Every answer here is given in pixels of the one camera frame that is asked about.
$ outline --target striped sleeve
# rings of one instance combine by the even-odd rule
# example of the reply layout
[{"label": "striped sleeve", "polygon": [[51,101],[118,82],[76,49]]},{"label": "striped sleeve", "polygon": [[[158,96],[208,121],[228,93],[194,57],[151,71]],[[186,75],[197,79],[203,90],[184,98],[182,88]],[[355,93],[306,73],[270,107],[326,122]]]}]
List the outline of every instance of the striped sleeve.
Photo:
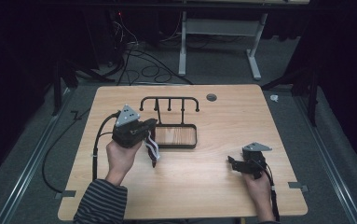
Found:
[{"label": "striped sleeve", "polygon": [[116,187],[103,179],[96,179],[86,190],[74,223],[123,223],[128,190]]}]

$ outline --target black cable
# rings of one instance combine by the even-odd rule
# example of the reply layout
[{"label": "black cable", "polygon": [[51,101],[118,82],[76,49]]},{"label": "black cable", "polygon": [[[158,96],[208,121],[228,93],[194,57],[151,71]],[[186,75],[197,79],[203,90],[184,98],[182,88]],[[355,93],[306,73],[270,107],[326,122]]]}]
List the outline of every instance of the black cable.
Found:
[{"label": "black cable", "polygon": [[[135,73],[135,74],[137,75],[136,78],[135,78],[133,81],[130,81],[130,74],[129,74],[129,72]],[[137,71],[135,71],[135,70],[126,70],[126,74],[127,74],[127,76],[128,76],[129,86],[131,86],[138,78],[140,78],[140,74],[139,74]]]},{"label": "black cable", "polygon": [[100,137],[103,135],[102,131],[103,131],[103,126],[105,125],[106,122],[108,122],[108,120],[110,120],[111,118],[117,118],[120,114],[120,111],[117,111],[115,114],[112,114],[110,116],[108,116],[102,123],[102,125],[99,128],[99,131],[97,132],[97,136],[96,136],[96,141],[94,142],[94,148],[93,148],[93,180],[97,179],[97,157],[98,157],[98,151],[99,149],[97,148],[97,146],[99,145],[99,139]]},{"label": "black cable", "polygon": [[[148,69],[148,68],[157,68],[157,72],[155,74],[152,74],[152,75],[146,75],[144,71],[145,71],[145,69]],[[160,70],[164,70],[167,73],[166,74],[161,74]],[[169,71],[167,71],[167,69],[165,69],[163,67],[159,67],[156,64],[155,65],[150,65],[150,66],[147,66],[147,67],[143,68],[143,70],[141,71],[141,74],[144,77],[153,77],[154,81],[157,82],[157,83],[165,83],[165,82],[168,82],[168,81],[170,81],[172,79],[172,74],[170,74]]]},{"label": "black cable", "polygon": [[210,39],[207,39],[207,38],[203,38],[201,39],[200,41],[197,41],[198,43],[202,42],[205,40],[205,43],[202,43],[201,46],[199,47],[193,47],[193,46],[190,46],[190,44],[188,42],[186,42],[186,46],[189,48],[189,49],[203,49],[205,48],[208,44],[210,44]]},{"label": "black cable", "polygon": [[53,144],[48,148],[47,153],[45,154],[45,157],[42,161],[42,178],[45,182],[45,184],[52,189],[53,191],[57,192],[57,193],[62,193],[62,190],[60,189],[56,189],[55,187],[53,187],[47,180],[47,176],[45,175],[45,164],[47,163],[47,157],[50,153],[50,151],[53,149],[53,147],[57,144],[57,142],[59,142],[59,140],[65,135],[65,133],[77,122],[79,121],[85,114],[87,114],[90,111],[90,108],[87,109],[85,112],[83,112],[79,117],[77,117],[70,125],[68,125],[68,127],[59,135],[59,137],[53,142]]},{"label": "black cable", "polygon": [[181,41],[181,39],[177,39],[177,37],[179,37],[179,35],[174,38],[168,39],[168,40],[160,41],[159,43],[161,45],[167,46],[167,47],[180,46],[182,41]]},{"label": "black cable", "polygon": [[87,67],[85,66],[82,66],[78,63],[74,63],[73,61],[70,61],[70,60],[65,60],[67,62],[67,64],[69,64],[71,67],[73,67],[75,70],[79,70],[79,71],[82,71],[84,72],[85,74],[91,76],[91,77],[94,77],[95,79],[98,79],[100,81],[103,81],[103,82],[115,82],[114,79],[110,79],[110,78],[107,78],[107,77],[104,77],[104,76],[101,76],[99,75],[98,73],[94,72],[93,70],[91,69],[88,69]]},{"label": "black cable", "polygon": [[257,161],[252,160],[257,166],[259,166],[260,168],[262,168],[262,170],[264,171],[264,173],[268,176],[268,181],[270,182],[270,193],[271,193],[271,207],[273,210],[273,214],[274,217],[276,218],[276,221],[280,221],[280,212],[278,210],[278,205],[277,205],[277,192],[275,190],[275,185],[274,185],[274,180],[273,180],[273,174],[271,173],[271,169],[268,166],[268,164],[266,164],[266,166],[268,167],[268,169],[270,170],[270,174],[268,173],[268,170],[266,168],[264,168],[261,164],[259,164]]},{"label": "black cable", "polygon": [[120,74],[119,80],[117,81],[117,86],[118,86],[118,85],[120,84],[120,82],[122,81],[123,74],[125,74],[125,72],[126,72],[126,69],[127,69],[127,67],[128,67],[128,64],[129,64],[129,56],[130,56],[130,53],[131,53],[131,51],[132,51],[133,48],[134,48],[134,47],[131,47],[131,49],[129,50],[129,53],[128,53],[127,57],[126,57],[126,63],[125,63],[125,66],[124,66],[124,68],[123,68],[122,73]]},{"label": "black cable", "polygon": [[[176,75],[167,65],[165,65],[163,62],[161,62],[160,60],[158,60],[158,59],[155,58],[154,56],[152,56],[152,55],[150,55],[150,54],[148,54],[148,53],[146,53],[146,52],[139,51],[139,50],[133,50],[133,52],[139,52],[139,53],[141,53],[142,55],[146,55],[146,56],[152,58],[152,59],[155,60],[156,62],[160,63],[160,64],[162,65],[162,68],[166,69],[166,70],[169,72],[169,74],[170,74],[171,76],[173,76],[173,77],[178,77],[178,78],[182,79],[184,82],[186,82],[186,83],[188,83],[188,84],[190,84],[190,85],[194,85],[190,80],[188,80],[188,79],[186,79],[186,78],[184,78],[184,77],[180,77],[180,76]],[[133,54],[132,56],[139,57],[139,58],[141,58],[141,59],[144,59],[144,60],[150,62],[150,60],[145,59],[145,58],[140,57],[140,56],[137,56],[137,55],[135,55],[135,54]]]},{"label": "black cable", "polygon": [[123,68],[124,64],[125,64],[125,61],[123,60],[123,57],[120,57],[119,61],[117,62],[117,65],[115,66],[115,68],[114,68],[113,70],[109,71],[108,73],[105,73],[105,74],[103,74],[103,75],[100,75],[100,74],[98,74],[98,73],[96,73],[96,72],[94,72],[94,71],[93,71],[93,73],[91,73],[91,74],[88,74],[87,72],[82,71],[82,72],[84,72],[84,73],[85,73],[86,75],[88,75],[88,76],[83,76],[83,75],[81,75],[80,73],[77,73],[77,72],[76,72],[76,76],[77,76],[77,77],[80,77],[80,78],[82,78],[82,79],[86,79],[86,80],[95,80],[95,81],[101,81],[101,82],[109,82],[108,80],[105,80],[104,77],[107,78],[107,77],[110,77],[110,76],[116,74],[119,70],[121,70],[121,69]]},{"label": "black cable", "polygon": [[[109,132],[109,133],[112,133],[112,132]],[[100,137],[103,135],[109,134],[109,133],[102,133],[102,134],[100,134]]]}]

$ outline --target metal rail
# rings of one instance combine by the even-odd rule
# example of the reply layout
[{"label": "metal rail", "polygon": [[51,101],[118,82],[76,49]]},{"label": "metal rail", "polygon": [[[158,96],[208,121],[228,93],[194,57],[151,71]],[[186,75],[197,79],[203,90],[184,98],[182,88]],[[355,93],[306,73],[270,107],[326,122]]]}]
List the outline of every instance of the metal rail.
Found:
[{"label": "metal rail", "polygon": [[340,200],[344,211],[346,212],[347,218],[349,219],[350,223],[357,223],[357,207],[350,195],[349,188],[347,187],[338,169],[336,168],[335,163],[333,162],[333,158],[331,157],[328,152],[328,149],[323,143],[320,133],[318,132],[316,127],[312,126],[311,122],[309,121],[307,117],[307,108],[304,100],[301,97],[294,97],[294,99],[304,120],[309,126],[309,130],[311,131],[311,134],[317,144],[317,148],[319,149],[318,153],[321,156],[323,167],[325,168],[325,171],[330,178],[330,181],[335,189],[336,195]]},{"label": "metal rail", "polygon": [[21,202],[21,198],[23,197],[24,192],[27,190],[27,187],[29,186],[34,176],[36,168],[38,167],[39,163],[42,161],[45,156],[45,153],[48,150],[48,140],[62,114],[62,111],[64,110],[65,106],[68,105],[68,102],[71,100],[73,93],[74,91],[70,91],[68,88],[65,90],[62,101],[62,108],[55,116],[52,117],[47,128],[44,130],[40,139],[38,140],[33,155],[27,161],[27,164],[23,172],[21,173],[18,182],[16,183],[3,209],[0,212],[0,223],[9,223],[9,221],[12,219],[16,208]]}]

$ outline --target metal bracket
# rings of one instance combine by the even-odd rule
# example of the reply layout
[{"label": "metal bracket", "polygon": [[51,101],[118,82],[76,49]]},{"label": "metal bracket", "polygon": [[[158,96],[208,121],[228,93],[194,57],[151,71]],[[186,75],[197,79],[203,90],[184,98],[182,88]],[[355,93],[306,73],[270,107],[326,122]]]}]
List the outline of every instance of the metal bracket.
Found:
[{"label": "metal bracket", "polygon": [[270,151],[272,148],[257,142],[252,142],[250,145],[247,145],[242,149],[245,151]]},{"label": "metal bracket", "polygon": [[74,198],[75,196],[76,196],[76,190],[65,190],[62,193],[56,193],[55,199]]},{"label": "metal bracket", "polygon": [[133,122],[140,118],[140,114],[136,113],[128,105],[124,105],[119,117],[117,118],[116,126],[120,127],[127,123]]},{"label": "metal bracket", "polygon": [[309,187],[307,185],[302,185],[300,182],[288,182],[290,189],[301,189],[302,192],[308,192]]}]

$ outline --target human hand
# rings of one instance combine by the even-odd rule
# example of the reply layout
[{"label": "human hand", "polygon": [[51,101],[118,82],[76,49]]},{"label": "human hand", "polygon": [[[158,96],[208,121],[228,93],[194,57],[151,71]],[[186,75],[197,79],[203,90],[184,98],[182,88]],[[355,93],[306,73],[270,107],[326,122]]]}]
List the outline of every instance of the human hand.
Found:
[{"label": "human hand", "polygon": [[135,154],[141,147],[142,142],[137,143],[134,147],[121,147],[115,141],[111,141],[106,146],[106,153],[109,163],[109,172],[105,180],[115,186],[119,186],[126,173],[134,164]]},{"label": "human hand", "polygon": [[275,217],[271,208],[271,186],[268,176],[262,172],[262,176],[254,179],[253,175],[241,173],[245,180],[251,199],[254,201],[259,222],[274,221]]}]

